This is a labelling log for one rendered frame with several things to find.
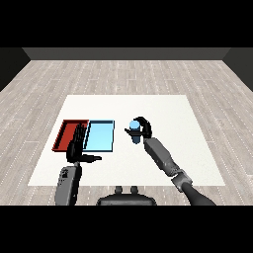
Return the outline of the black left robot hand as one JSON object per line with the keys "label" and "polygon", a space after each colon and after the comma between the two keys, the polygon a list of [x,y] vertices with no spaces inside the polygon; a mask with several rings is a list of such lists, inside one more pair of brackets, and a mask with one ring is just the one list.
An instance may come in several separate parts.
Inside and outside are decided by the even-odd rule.
{"label": "black left robot hand", "polygon": [[69,141],[66,151],[66,159],[69,163],[86,162],[93,163],[101,160],[101,156],[83,154],[83,141],[86,128],[79,124],[73,133],[73,138]]}

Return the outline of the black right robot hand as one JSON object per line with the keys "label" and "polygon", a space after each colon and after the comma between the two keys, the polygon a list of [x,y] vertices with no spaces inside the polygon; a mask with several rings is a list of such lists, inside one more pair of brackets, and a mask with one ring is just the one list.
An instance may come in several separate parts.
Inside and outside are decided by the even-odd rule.
{"label": "black right robot hand", "polygon": [[125,129],[125,132],[130,136],[142,136],[143,138],[151,138],[152,130],[150,122],[144,117],[135,118],[137,122],[142,126],[142,130]]}

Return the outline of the red shallow open box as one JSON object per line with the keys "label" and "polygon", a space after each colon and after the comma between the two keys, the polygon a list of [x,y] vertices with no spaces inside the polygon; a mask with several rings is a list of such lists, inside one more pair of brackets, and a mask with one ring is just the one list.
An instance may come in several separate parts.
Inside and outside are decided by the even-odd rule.
{"label": "red shallow open box", "polygon": [[76,127],[78,125],[86,127],[88,123],[88,120],[64,120],[51,150],[54,152],[66,152],[69,142],[73,139]]}

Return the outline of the light blue shallow open box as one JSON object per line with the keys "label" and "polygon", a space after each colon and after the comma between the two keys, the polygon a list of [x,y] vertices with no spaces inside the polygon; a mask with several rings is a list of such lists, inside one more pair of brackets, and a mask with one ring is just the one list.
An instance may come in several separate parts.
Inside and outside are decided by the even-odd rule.
{"label": "light blue shallow open box", "polygon": [[115,122],[113,120],[91,120],[83,142],[84,152],[112,152]]}

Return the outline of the dark grey robot body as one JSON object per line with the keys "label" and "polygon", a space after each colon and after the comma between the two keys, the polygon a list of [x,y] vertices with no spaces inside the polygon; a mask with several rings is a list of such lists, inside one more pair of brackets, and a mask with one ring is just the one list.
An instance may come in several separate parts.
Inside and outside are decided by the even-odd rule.
{"label": "dark grey robot body", "polygon": [[116,186],[112,195],[100,198],[97,206],[156,206],[153,198],[141,195],[137,186],[130,187],[130,193],[124,194],[122,186]]}

